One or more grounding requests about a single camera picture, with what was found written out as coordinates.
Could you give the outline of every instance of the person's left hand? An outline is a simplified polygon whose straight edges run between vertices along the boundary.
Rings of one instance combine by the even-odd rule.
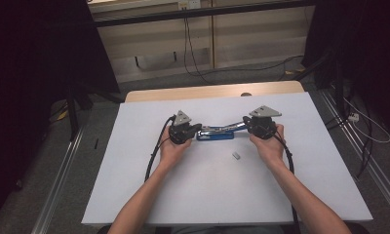
[[[188,139],[184,144],[174,144],[169,139],[169,129],[170,126],[165,129],[161,137],[161,143],[163,143],[161,144],[160,164],[163,164],[167,168],[171,169],[180,161],[185,149],[191,145],[192,139]]]

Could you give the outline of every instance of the white table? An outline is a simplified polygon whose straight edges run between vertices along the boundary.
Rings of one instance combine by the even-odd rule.
[[[242,116],[263,104],[283,113],[274,120],[286,127],[296,176],[341,218],[372,219],[310,96],[295,93],[122,104],[82,223],[102,225],[114,220],[143,184],[159,132],[178,110],[188,114],[192,124],[224,126],[242,121]],[[234,151],[241,155],[240,160],[232,156]],[[147,223],[245,225],[291,221],[289,200],[244,131],[232,140],[193,140],[167,177]]]

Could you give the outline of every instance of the hand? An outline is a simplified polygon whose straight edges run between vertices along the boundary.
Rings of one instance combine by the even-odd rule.
[[[171,169],[180,161],[183,152],[186,148],[191,145],[192,139],[187,140],[184,144],[174,144],[169,139],[169,128],[168,126],[161,137],[161,162],[160,164],[165,165],[168,169]]]
[[[276,134],[281,140],[284,140],[284,126],[283,125],[276,125],[277,127],[277,133]],[[268,167],[272,167],[274,163],[283,163],[283,150],[284,147],[278,141],[278,139],[272,137],[270,139],[261,139],[254,135],[250,135],[250,141],[255,144],[256,149],[258,150],[258,154],[261,157],[261,159],[264,161],[264,163]]]

